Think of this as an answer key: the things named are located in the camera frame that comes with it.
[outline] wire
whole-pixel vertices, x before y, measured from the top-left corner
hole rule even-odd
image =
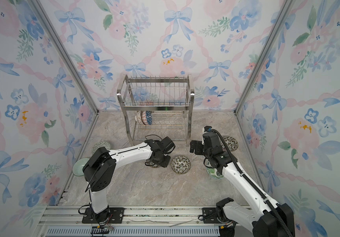
[[[150,135],[146,135],[145,138],[146,138],[147,136],[158,136],[158,135],[150,134]]]
[[[228,145],[226,144],[226,142],[224,141],[223,136],[220,134],[220,132],[218,132],[215,129],[211,129],[211,132],[216,133],[221,142],[223,143],[224,147],[228,147]],[[237,158],[231,153],[231,151],[229,149],[226,150],[229,154],[229,157],[231,158],[234,166],[236,167],[237,171],[240,173],[240,175],[257,191],[257,193],[262,197],[263,200],[271,209],[271,211],[273,212],[273,215],[275,216],[275,218],[277,219],[277,221],[281,224],[282,229],[285,231],[285,233],[287,234],[288,237],[293,237],[293,235],[291,234],[290,230],[288,229],[287,225],[284,223],[283,219],[281,218],[281,216],[279,215],[278,211],[274,208],[274,206],[271,204],[271,202],[267,199],[267,197],[263,194],[263,192],[261,192],[261,190],[257,187],[257,185],[255,185],[246,174],[243,173],[243,171],[240,169],[239,165],[237,164]]]
[[[86,207],[86,206],[90,206],[90,204],[83,205],[83,206],[81,206],[81,207],[78,209],[78,213],[79,213],[80,215],[86,215],[86,211],[85,211],[84,213],[81,213],[81,212],[80,212],[81,208],[82,208],[82,207]]]
[[[99,167],[97,168],[97,170],[95,170],[95,172],[94,172],[94,174],[92,175],[92,177],[91,177],[89,183],[87,184],[87,188],[86,188],[86,190],[85,190],[84,192],[87,192],[87,190],[88,190],[89,187],[90,187],[90,182],[92,181],[92,178],[94,178],[94,175],[100,170],[100,168],[101,168],[101,165],[99,165]]]
[[[209,166],[206,166],[206,165],[205,165],[205,160],[206,160],[206,159],[207,159],[207,158],[204,158],[203,165],[204,165],[205,167],[209,168],[209,169],[213,169],[213,167],[209,167]]]

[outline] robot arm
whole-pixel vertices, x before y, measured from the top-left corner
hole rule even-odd
[[[106,220],[108,202],[107,190],[116,168],[138,160],[150,159],[154,164],[167,167],[171,153],[175,148],[169,137],[162,141],[146,140],[145,142],[118,150],[107,150],[105,147],[97,149],[90,160],[83,167],[84,177],[89,183],[89,194],[93,215],[99,222]]]
[[[293,212],[287,204],[279,204],[263,191],[245,172],[236,157],[224,151],[224,142],[220,133],[204,127],[202,141],[191,141],[190,152],[204,155],[212,168],[224,175],[242,194],[251,210],[237,204],[233,199],[226,198],[216,203],[216,213],[221,222],[235,221],[250,230],[254,237],[295,236]]]

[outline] dish rack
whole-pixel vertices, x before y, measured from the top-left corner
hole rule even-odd
[[[145,141],[148,135],[158,135],[162,139],[168,136],[189,145],[195,95],[191,75],[174,78],[129,78],[125,75],[116,94],[132,146]],[[150,111],[152,124],[142,125],[136,121],[131,135],[127,111]]]

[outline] wall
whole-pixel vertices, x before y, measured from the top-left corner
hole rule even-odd
[[[0,0],[0,236],[31,236],[94,117],[22,0]]]
[[[297,236],[340,236],[340,0],[296,0],[267,60],[239,111],[265,189]]]
[[[97,106],[114,110],[125,74],[189,73],[195,81],[195,109],[234,109],[282,3],[41,1]]]

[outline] mounting plate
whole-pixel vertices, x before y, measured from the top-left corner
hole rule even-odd
[[[201,216],[203,217],[204,224],[221,224],[221,222],[217,219],[215,207],[204,207],[202,208],[202,211],[203,215]]]
[[[110,212],[112,213],[111,220],[109,220],[109,224],[121,224],[123,222],[124,217],[124,207],[110,207]],[[98,222],[91,216],[91,208],[86,208],[84,212],[86,216],[83,216],[82,223],[83,224],[98,224]]]

